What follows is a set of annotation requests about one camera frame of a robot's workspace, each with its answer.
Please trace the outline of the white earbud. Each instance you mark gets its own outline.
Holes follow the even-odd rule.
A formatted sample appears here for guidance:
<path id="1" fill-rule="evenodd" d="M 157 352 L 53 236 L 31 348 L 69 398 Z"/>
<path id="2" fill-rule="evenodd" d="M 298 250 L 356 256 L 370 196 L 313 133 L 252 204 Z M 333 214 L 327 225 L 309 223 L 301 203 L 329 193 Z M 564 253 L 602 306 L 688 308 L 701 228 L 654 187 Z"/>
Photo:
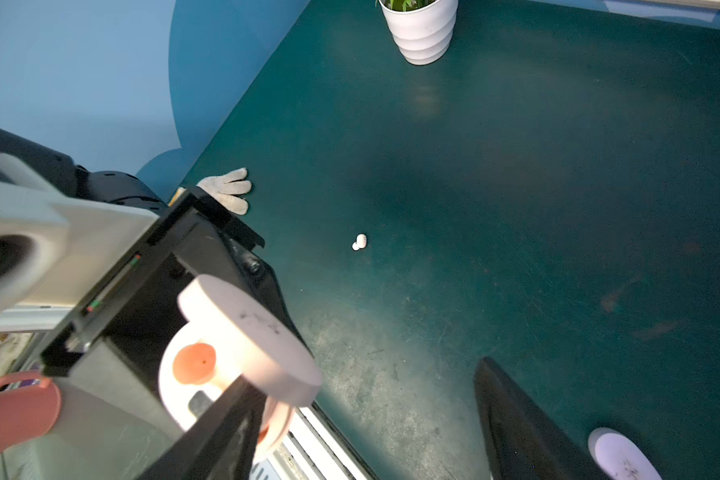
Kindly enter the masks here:
<path id="1" fill-rule="evenodd" d="M 216 350 L 206 343 L 194 343 L 182 348 L 172 364 L 174 378 L 183 385 L 202 385 L 215 375 Z"/>

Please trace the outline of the purple earbud charging case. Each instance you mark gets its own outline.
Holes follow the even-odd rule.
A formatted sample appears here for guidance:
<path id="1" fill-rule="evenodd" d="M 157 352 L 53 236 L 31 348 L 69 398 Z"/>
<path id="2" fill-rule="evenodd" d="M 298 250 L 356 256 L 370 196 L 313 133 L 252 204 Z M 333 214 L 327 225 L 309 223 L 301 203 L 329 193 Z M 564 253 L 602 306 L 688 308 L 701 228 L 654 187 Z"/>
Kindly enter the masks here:
<path id="1" fill-rule="evenodd" d="M 595 463 L 611 479 L 661 480 L 662 477 L 642 450 L 620 432 L 600 427 L 588 437 Z"/>

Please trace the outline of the pink earbud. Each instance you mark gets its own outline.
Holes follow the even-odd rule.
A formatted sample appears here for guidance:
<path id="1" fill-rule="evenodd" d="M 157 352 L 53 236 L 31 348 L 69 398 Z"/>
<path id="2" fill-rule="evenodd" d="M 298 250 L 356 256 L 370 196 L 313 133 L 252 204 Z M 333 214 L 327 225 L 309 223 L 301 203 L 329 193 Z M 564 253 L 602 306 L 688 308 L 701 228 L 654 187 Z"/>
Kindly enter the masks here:
<path id="1" fill-rule="evenodd" d="M 357 235 L 355 241 L 352 243 L 352 250 L 359 251 L 365 249 L 368 244 L 367 236 L 363 233 Z"/>

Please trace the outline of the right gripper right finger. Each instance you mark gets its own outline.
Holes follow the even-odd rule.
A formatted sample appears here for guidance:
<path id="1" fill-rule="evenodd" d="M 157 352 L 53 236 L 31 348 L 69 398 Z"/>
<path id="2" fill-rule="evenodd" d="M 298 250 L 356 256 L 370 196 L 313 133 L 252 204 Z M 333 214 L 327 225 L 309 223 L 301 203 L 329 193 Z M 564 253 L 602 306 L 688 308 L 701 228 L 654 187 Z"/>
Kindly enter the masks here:
<path id="1" fill-rule="evenodd" d="M 606 479 L 608 476 L 489 357 L 474 392 L 494 479 Z"/>

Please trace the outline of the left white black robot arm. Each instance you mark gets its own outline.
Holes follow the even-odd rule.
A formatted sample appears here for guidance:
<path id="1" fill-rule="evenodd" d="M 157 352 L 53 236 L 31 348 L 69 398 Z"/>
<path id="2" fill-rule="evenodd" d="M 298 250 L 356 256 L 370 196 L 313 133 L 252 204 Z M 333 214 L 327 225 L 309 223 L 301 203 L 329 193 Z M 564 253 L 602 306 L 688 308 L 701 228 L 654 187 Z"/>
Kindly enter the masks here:
<path id="1" fill-rule="evenodd" d="M 263 243 L 206 189 L 167 205 L 132 175 L 88 171 L 0 129 L 0 320 L 53 310 L 44 373 L 171 438 L 184 429 L 161 403 L 158 371 L 186 323 L 182 290 L 211 275 L 291 325 Z"/>

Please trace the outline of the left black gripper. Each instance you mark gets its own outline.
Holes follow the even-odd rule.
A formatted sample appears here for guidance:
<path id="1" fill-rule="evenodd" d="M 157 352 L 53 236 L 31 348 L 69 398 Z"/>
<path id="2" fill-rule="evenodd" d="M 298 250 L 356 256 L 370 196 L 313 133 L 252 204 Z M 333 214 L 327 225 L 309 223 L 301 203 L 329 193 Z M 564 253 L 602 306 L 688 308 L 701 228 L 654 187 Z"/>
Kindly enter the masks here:
<path id="1" fill-rule="evenodd" d="M 43 375 L 66 378 L 168 437 L 180 437 L 182 428 L 161 402 L 158 374 L 165 349 L 186 323 L 177 297 L 196 276 L 241 288 L 298 331 L 273 269 L 253 251 L 264 244 L 209 194 L 185 191 L 44 340 Z"/>

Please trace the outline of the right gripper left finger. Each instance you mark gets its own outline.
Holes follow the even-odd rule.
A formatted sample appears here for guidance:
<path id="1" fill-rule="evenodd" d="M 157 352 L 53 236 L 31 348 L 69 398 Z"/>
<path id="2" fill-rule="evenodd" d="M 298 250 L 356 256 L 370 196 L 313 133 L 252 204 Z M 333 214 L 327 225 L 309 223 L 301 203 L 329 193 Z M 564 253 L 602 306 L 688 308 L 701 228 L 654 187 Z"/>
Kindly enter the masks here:
<path id="1" fill-rule="evenodd" d="M 247 479 L 253 467 L 266 395 L 235 380 L 142 479 Z"/>

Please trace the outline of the pink earbud charging case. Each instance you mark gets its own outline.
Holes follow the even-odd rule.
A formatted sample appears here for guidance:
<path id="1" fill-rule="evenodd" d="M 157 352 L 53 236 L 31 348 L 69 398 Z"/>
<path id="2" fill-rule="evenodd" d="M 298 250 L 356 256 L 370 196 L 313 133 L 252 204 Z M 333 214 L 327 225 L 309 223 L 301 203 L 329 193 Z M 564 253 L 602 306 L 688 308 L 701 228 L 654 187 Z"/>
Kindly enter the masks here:
<path id="1" fill-rule="evenodd" d="M 292 409 L 316 398 L 322 373 L 306 346 L 269 310 L 240 288 L 211 275 L 195 277 L 177 297 L 186 320 L 166 347 L 158 386 L 163 405 L 183 430 L 200 418 L 239 378 L 266 395 L 255 462 L 266 457 L 287 430 Z M 206 343 L 216 350 L 214 377 L 202 385 L 183 385 L 173 376 L 176 354 Z"/>

